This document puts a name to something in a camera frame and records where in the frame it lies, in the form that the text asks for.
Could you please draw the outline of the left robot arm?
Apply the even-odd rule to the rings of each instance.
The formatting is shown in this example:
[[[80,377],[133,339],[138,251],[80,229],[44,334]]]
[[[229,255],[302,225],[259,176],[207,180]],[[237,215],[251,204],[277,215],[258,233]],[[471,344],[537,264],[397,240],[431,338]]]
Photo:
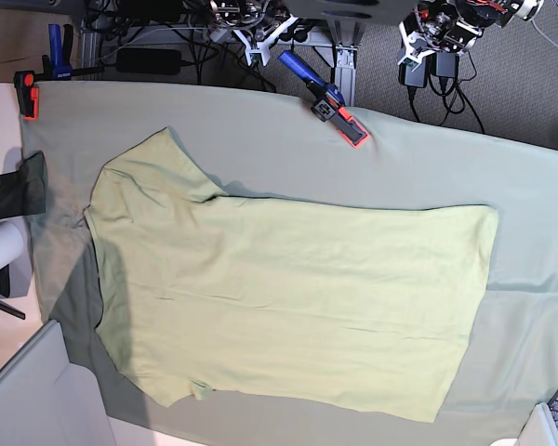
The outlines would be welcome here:
[[[540,0],[420,1],[398,25],[402,47],[397,63],[415,70],[439,52],[462,56],[487,28],[529,22],[542,6]]]

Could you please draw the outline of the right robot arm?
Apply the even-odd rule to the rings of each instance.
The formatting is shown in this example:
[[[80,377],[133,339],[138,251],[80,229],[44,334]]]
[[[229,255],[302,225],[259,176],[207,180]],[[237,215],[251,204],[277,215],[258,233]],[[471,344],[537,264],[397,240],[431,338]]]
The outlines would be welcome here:
[[[294,31],[299,18],[283,1],[208,1],[208,37],[216,44],[237,42],[244,47],[246,64],[267,66],[271,48]]]

